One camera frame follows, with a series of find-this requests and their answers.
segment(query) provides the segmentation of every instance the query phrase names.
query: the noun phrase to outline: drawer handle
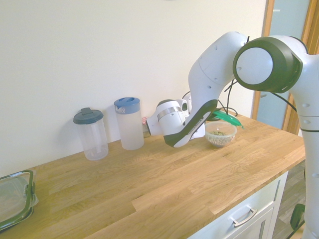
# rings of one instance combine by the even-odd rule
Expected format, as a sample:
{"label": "drawer handle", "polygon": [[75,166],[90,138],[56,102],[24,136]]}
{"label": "drawer handle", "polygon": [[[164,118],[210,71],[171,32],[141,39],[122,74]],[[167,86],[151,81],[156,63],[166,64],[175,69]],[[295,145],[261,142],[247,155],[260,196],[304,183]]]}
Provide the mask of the drawer handle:
{"label": "drawer handle", "polygon": [[252,209],[251,208],[249,211],[252,212],[252,215],[250,215],[245,220],[242,220],[241,222],[238,222],[238,221],[234,220],[234,227],[235,228],[240,227],[241,225],[244,225],[246,222],[248,222],[250,219],[252,219],[257,213],[257,209]]}

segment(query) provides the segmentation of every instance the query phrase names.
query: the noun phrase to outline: blue lid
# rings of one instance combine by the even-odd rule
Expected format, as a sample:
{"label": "blue lid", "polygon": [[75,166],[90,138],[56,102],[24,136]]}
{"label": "blue lid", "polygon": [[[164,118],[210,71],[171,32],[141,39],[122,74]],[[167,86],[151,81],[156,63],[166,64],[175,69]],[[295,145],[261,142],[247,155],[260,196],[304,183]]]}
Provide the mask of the blue lid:
{"label": "blue lid", "polygon": [[121,115],[133,114],[141,109],[140,99],[135,97],[125,97],[114,102],[115,111]]}
{"label": "blue lid", "polygon": [[102,112],[98,110],[91,110],[90,108],[81,109],[80,113],[77,113],[73,122],[76,124],[91,124],[103,118]]}

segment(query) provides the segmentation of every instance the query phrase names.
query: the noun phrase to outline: wooden countertop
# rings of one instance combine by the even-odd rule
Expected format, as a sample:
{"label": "wooden countertop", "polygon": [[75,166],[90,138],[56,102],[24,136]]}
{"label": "wooden countertop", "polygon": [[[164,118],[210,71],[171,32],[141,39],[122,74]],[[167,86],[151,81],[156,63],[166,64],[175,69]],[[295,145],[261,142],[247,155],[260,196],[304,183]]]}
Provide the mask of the wooden countertop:
{"label": "wooden countertop", "polygon": [[99,161],[77,153],[33,168],[39,203],[0,238],[187,238],[305,158],[301,137],[238,118],[245,129],[225,148],[152,136],[134,151],[112,142]]}

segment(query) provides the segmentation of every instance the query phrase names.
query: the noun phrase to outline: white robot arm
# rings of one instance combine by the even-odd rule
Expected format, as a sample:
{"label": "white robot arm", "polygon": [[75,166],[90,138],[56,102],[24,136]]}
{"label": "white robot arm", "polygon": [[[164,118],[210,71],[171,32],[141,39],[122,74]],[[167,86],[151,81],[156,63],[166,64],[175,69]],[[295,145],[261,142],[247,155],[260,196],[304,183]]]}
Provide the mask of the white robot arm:
{"label": "white robot arm", "polygon": [[303,239],[319,239],[319,55],[288,36],[261,37],[235,56],[233,72],[244,87],[294,96],[306,149],[306,227]]}
{"label": "white robot arm", "polygon": [[234,78],[245,88],[294,96],[306,148],[306,228],[303,239],[319,239],[319,55],[288,36],[247,42],[238,32],[217,39],[192,66],[192,111],[184,118],[176,101],[158,104],[147,119],[152,135],[163,134],[172,147],[185,145],[214,112],[224,87]]}
{"label": "white robot arm", "polygon": [[210,45],[192,66],[188,84],[192,97],[192,110],[186,119],[179,104],[165,100],[158,104],[155,113],[147,119],[151,135],[164,135],[172,147],[181,147],[215,111],[224,87],[234,79],[233,60],[247,37],[229,32]]}

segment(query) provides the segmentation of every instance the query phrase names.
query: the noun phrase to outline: clear bowl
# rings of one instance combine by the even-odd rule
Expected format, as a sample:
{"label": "clear bowl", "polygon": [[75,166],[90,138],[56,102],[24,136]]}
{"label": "clear bowl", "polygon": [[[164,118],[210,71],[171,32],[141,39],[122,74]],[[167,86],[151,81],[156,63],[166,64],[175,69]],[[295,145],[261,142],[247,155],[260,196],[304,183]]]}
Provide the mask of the clear bowl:
{"label": "clear bowl", "polygon": [[228,122],[212,121],[205,124],[205,138],[219,148],[228,145],[234,139],[236,133],[236,126]]}

